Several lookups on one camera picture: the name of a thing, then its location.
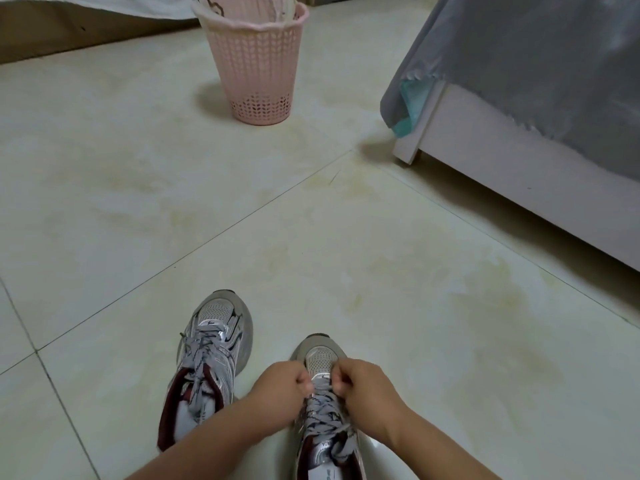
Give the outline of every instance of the floor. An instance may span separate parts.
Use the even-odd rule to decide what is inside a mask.
[[[314,9],[269,128],[230,117],[200,30],[0,66],[3,478],[151,459],[178,333],[219,288],[255,321],[238,396],[322,331],[504,478],[640,477],[638,273],[390,155],[380,96],[434,3]],[[235,478],[283,478],[284,441]],[[363,450],[370,479],[412,478]]]

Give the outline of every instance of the hand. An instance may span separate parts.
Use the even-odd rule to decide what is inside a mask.
[[[313,391],[313,382],[302,363],[276,362],[256,380],[243,401],[251,402],[254,411],[259,413],[257,418],[267,437],[292,423],[305,398]]]
[[[409,411],[379,366],[339,359],[331,371],[334,393],[343,398],[354,426],[391,447],[400,419]]]

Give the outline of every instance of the white sheet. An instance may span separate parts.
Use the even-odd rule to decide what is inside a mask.
[[[191,0],[44,0],[75,3],[90,8],[126,13],[147,18],[172,18],[183,20],[195,18],[191,11]]]

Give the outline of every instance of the running shoe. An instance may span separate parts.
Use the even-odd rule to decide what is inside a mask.
[[[251,314],[233,291],[214,291],[180,335],[178,370],[169,384],[158,428],[161,451],[233,401],[234,379],[251,355]]]
[[[309,335],[293,360],[305,364],[315,392],[296,424],[300,436],[294,480],[366,480],[356,430],[331,387],[333,364],[346,355],[328,335]]]

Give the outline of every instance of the floor tile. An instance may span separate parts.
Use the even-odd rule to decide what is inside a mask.
[[[32,353],[27,334],[0,283],[0,374]]]
[[[322,331],[504,478],[640,476],[640,331],[352,153],[44,348],[103,479],[156,454],[178,332],[219,288],[255,322],[240,397]],[[283,444],[236,478],[283,478]]]
[[[380,99],[437,0],[350,0],[313,9],[294,112],[355,146],[388,134]]]
[[[363,145],[381,168],[640,328],[640,273],[444,163],[407,166],[388,144]]]
[[[5,480],[97,480],[36,355],[0,375]]]
[[[203,33],[174,37],[0,67],[0,274],[36,347],[348,150],[234,120]]]

